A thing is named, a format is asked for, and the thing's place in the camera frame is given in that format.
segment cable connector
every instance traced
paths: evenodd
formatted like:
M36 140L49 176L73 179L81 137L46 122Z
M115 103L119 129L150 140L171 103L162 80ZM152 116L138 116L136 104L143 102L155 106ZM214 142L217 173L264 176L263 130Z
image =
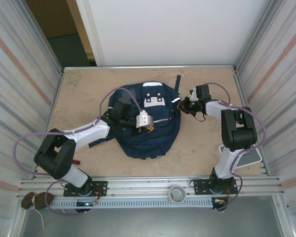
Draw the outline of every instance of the cable connector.
M216 199L214 199L214 202L215 202L215 203L223 203L224 200L221 200L221 199L217 199L217 198L216 198Z
M219 104L226 106L227 108L231 108L232 109L232 104L226 104L225 102L219 100L218 101Z
M153 126L153 120L145 110L142 110L139 115L136 116L136 127Z

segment reflective strip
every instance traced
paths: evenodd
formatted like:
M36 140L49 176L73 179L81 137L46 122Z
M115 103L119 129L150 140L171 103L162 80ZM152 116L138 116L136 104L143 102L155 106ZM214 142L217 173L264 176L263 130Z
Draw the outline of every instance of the reflective strip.
M156 86L156 85L162 85L162 84L159 82L145 82L143 84L143 86Z
M169 119L168 118L164 118L164 119L156 120L156 121L153 121L153 122L155 123L155 122L162 122L162 121L167 121L167 120L169 120Z
M180 99L180 98L178 97L178 98L174 99L174 100L171 101L171 102L174 103L174 102L178 101L179 99Z

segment red object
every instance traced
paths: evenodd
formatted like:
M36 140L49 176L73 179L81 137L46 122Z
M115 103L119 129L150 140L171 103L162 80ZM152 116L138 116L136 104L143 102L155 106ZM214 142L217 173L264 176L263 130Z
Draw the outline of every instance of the red object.
M98 193L99 193L99 197L102 196L102 190L99 188L99 187L93 187L93 191L96 193L96 190L99 190Z
M76 160L76 159L74 159L74 160L73 160L73 164L80 164L80 161L79 161L79 160Z

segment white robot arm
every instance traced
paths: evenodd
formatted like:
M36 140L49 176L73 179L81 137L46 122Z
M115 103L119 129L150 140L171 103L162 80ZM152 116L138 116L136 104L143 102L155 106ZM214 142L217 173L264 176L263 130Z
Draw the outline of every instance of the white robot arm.
M235 184L232 173L242 157L241 151L257 142L258 136L253 117L248 113L226 107L220 101L212 100L207 84L195 87L190 97L182 100L178 109L186 114L213 116L222 121L222 142L225 146L219 163L213 168L208 189L220 193Z
M101 116L98 122L96 119L79 128L64 131L69 135L46 136L34 157L34 162L54 179L62 179L73 185L73 189L81 195L89 193L92 179L72 165L74 153L79 148L106 138L123 128L132 129L135 135L148 132L145 127L153 125L152 117L142 110L135 118L130 118L128 116L130 106L129 100L121 98L113 109Z

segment white cable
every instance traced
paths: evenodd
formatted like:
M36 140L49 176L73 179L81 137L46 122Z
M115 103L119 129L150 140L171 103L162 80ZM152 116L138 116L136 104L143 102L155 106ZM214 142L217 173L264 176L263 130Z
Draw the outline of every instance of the white cable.
M43 229L45 229L45 226L44 226L44 219L43 219L42 214L41 214L37 209L35 209L35 211L37 211L37 213L40 215L40 217L41 217L41 223L43 224Z
M61 202L60 202L59 200L57 200L55 197L54 197L54 200L58 201L58 203L59 203L59 204L60 204L60 206L61 206L61 209L62 209L62 211L65 213L65 211L64 211L64 208L63 208L63 206L62 206Z

